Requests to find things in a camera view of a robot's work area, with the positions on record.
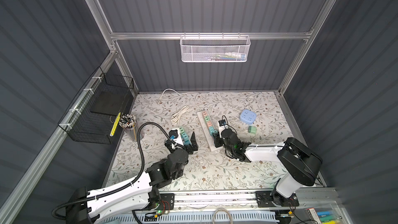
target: red wire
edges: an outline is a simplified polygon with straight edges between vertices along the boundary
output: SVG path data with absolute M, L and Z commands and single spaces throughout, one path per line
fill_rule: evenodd
M 164 201 L 162 201 L 162 203 L 163 203 L 163 212 L 162 212 L 162 214 L 164 214 L 164 211 L 166 210 L 166 205 L 164 204 Z
M 165 201 L 167 203 L 167 205 L 169 206 L 169 211 L 170 211 L 170 204 L 168 201 Z

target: blue cube power outlet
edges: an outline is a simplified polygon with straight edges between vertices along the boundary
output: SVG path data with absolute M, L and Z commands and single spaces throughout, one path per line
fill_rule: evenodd
M 250 110 L 243 110 L 240 114 L 240 121 L 244 122 L 245 124 L 252 124 L 256 120 L 257 115 L 250 111 Z

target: pen holder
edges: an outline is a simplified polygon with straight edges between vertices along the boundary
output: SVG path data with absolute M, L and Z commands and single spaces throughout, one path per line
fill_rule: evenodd
M 138 140 L 138 135 L 137 135 L 138 128 L 137 127 L 123 128 L 123 130 L 127 133 L 127 135 L 131 138 L 131 140 L 133 142 L 137 142 L 137 140 Z M 141 131 L 141 133 L 140 133 L 140 141 L 143 138 L 144 138 L 144 132 Z

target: floral tablecloth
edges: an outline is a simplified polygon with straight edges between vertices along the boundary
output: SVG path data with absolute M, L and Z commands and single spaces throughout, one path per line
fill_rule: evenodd
M 248 125 L 239 120 L 242 110 L 249 108 L 249 96 L 255 99 L 250 106 L 257 113 L 256 121 L 252 124 L 257 127 L 256 134 L 249 134 Z M 158 101 L 159 97 L 160 94 L 137 96 L 132 114 L 137 116 L 138 126 L 153 121 L 168 132 L 175 127 L 170 122 L 172 114 L 184 105 L 189 105 L 191 111 L 182 116 L 180 126 L 189 137 L 194 131 L 199 145 L 199 150 L 189 156 L 184 175 L 160 191 L 272 188 L 276 181 L 286 174 L 286 169 L 281 163 L 242 163 L 226 157 L 224 150 L 212 153 L 196 115 L 196 112 L 200 111 L 195 106 L 196 94 L 164 94 Z M 273 92 L 201 93 L 197 98 L 197 104 L 208 110 L 214 124 L 225 115 L 241 141 L 267 144 L 283 142 L 292 137 Z M 149 125 L 144 128 L 141 144 L 145 155 L 145 169 L 169 154 L 164 141 L 165 137 L 157 127 Z M 140 166 L 137 144 L 124 134 L 106 185 L 110 186 L 135 176 Z

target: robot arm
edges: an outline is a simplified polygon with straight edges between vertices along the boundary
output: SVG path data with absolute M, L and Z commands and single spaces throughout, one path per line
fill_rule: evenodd
M 216 143 L 225 147 L 232 158 L 242 162 L 275 161 L 281 162 L 288 173 L 277 181 L 271 193 L 271 201 L 282 206 L 291 195 L 302 186 L 313 186 L 322 164 L 322 158 L 311 151 L 295 138 L 287 138 L 285 142 L 257 145 L 241 142 L 236 133 L 225 128 L 220 121 L 220 138 L 216 135 Z
M 171 184 L 173 179 L 181 177 L 187 163 L 187 151 L 176 149 L 167 156 L 167 159 L 162 159 L 149 167 L 130 187 L 106 197 L 67 207 L 66 224 L 96 224 L 116 214 L 135 209 L 155 208 L 161 201 L 158 189 Z M 75 191 L 69 201 L 111 192 L 131 181 L 132 179 L 128 179 L 89 192 L 85 188 L 80 188 Z

